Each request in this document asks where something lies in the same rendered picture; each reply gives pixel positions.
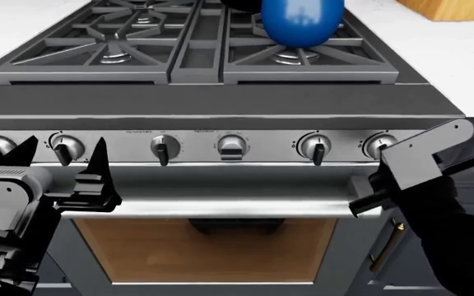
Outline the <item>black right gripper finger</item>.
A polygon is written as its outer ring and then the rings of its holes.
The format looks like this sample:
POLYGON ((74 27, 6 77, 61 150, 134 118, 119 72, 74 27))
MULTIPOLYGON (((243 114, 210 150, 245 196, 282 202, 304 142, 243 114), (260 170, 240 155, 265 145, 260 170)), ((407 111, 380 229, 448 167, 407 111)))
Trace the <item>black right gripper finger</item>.
POLYGON ((474 156, 467 160, 462 160, 456 164, 451 164, 441 170, 443 176, 458 177, 466 174, 474 173, 474 156))
POLYGON ((362 197, 349 204, 349 209, 354 216, 359 216, 366 211, 381 206, 384 210, 392 209, 396 205, 392 202, 392 197, 398 194, 401 189, 390 168, 385 163, 380 163, 378 170, 368 177, 369 185, 373 193, 362 197))

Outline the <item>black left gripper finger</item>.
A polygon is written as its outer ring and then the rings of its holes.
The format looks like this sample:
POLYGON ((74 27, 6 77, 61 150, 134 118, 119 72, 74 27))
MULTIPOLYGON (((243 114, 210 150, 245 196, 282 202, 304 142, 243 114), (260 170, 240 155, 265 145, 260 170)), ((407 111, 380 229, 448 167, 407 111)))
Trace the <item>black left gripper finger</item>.
POLYGON ((86 169, 76 175, 75 181, 72 194, 53 196, 55 208, 59 212, 110 213, 122 204, 110 173, 107 145, 103 137, 95 145, 86 169))
POLYGON ((35 136, 29 137, 0 159, 0 166, 30 166, 38 146, 35 136))

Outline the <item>blue kettle with black handle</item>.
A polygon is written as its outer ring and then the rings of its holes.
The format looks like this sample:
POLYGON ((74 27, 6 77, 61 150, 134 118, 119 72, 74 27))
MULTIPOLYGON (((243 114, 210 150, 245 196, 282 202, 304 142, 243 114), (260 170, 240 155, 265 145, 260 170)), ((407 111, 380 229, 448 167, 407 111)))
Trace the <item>blue kettle with black handle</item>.
POLYGON ((241 12, 259 13, 277 44, 311 48, 330 39, 341 24, 345 0, 220 0, 241 12))

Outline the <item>wide cast iron stove grate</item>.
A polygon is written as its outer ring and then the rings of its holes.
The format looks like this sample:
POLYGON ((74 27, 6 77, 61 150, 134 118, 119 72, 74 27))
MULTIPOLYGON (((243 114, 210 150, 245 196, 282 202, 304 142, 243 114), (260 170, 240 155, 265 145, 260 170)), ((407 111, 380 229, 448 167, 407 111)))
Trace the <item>wide cast iron stove grate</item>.
POLYGON ((226 9, 222 66, 226 84, 392 84, 397 80, 399 71, 346 19, 346 9, 330 39, 303 49, 282 46, 270 39, 263 29, 261 14, 226 9), (289 66, 270 59, 286 49, 298 49, 303 64, 289 66), (319 53, 318 61, 309 63, 304 49, 319 53))
POLYGON ((13 83, 152 83, 167 85, 198 0, 91 0, 0 66, 13 83), (140 14, 154 16, 136 25, 140 14), (109 51, 124 63, 102 64, 109 51))

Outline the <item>stainless steel stove range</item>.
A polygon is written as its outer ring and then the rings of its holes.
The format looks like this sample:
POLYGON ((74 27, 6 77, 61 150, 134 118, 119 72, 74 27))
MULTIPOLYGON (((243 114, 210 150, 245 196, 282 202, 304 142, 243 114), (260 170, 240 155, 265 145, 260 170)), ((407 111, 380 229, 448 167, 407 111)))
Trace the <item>stainless steel stove range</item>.
MULTIPOLYGON (((377 169, 379 160, 367 157, 362 150, 369 137, 387 133, 399 142, 451 120, 465 119, 461 110, 356 16, 350 12, 345 16, 399 71, 395 83, 226 84, 222 76, 224 43, 220 85, 0 85, 0 135, 10 137, 17 145, 31 136, 37 137, 32 167, 53 167, 60 173, 71 173, 76 184, 76 175, 86 169, 101 137, 106 141, 112 178, 116 165, 162 167, 151 152, 151 140, 158 135, 173 136, 181 146, 178 157, 166 167, 317 167, 296 152, 295 143, 303 135, 320 132, 332 141, 332 149, 319 167, 375 164, 377 169), (86 149, 79 160, 66 167, 49 146, 50 136, 57 132, 76 137, 86 149), (230 134, 243 136, 248 144, 242 160, 221 160, 216 144, 230 134)), ((0 58, 0 66, 47 30, 0 58)), ((369 255, 374 247, 383 248, 388 241, 393 231, 389 221, 398 221, 391 209, 379 207, 371 211, 374 210, 386 214, 387 219, 352 283, 374 274, 369 270, 369 255)))

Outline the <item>narrow cast iron stove grate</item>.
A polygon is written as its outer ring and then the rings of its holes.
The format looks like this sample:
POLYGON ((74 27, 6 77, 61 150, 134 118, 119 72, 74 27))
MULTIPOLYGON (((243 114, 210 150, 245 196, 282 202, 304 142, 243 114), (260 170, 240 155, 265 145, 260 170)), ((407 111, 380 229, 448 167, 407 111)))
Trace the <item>narrow cast iron stove grate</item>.
POLYGON ((220 0, 198 0, 170 73, 175 85, 220 85, 227 9, 220 0))

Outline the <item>steel oven knob, black grip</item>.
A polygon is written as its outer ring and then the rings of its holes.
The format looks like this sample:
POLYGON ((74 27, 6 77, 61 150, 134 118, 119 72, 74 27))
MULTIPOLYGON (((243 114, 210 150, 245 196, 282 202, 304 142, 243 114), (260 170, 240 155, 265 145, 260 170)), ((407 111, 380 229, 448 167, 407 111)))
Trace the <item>steel oven knob, black grip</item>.
POLYGON ((167 166, 170 160, 178 157, 180 150, 180 143, 173 136, 158 135, 151 140, 151 152, 158 158, 162 167, 167 166))

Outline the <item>dark grey cabinet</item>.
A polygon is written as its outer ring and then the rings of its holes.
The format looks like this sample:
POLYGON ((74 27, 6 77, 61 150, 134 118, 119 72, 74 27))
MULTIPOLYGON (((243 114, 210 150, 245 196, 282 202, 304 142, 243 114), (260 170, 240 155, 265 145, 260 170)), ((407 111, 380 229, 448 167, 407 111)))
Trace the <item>dark grey cabinet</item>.
POLYGON ((373 278, 382 295, 474 296, 474 177, 442 177, 398 199, 405 238, 373 278))

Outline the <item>oven door with amber window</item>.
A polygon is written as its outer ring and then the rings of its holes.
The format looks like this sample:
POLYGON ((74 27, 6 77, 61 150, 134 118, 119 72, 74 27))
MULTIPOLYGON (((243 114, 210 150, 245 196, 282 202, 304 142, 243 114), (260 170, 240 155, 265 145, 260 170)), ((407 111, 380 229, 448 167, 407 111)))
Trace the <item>oven door with amber window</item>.
MULTIPOLYGON (((123 199, 295 197, 375 164, 112 168, 123 199)), ((387 215, 62 219, 48 252, 82 296, 344 296, 387 215)))

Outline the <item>steel knob with steel grip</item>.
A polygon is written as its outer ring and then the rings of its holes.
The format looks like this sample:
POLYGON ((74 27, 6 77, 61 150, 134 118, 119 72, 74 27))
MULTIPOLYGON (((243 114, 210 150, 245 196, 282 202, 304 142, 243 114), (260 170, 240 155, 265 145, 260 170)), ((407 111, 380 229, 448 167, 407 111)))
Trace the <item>steel knob with steel grip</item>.
POLYGON ((223 161, 242 160, 249 149, 244 137, 236 134, 222 136, 218 140, 216 147, 223 161))

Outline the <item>wooden block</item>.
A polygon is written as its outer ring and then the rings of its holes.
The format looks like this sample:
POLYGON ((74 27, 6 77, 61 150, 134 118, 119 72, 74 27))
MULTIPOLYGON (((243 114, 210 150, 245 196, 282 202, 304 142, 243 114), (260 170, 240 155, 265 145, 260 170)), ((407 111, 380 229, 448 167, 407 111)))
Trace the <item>wooden block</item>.
POLYGON ((474 0, 395 0, 430 21, 474 21, 474 0))

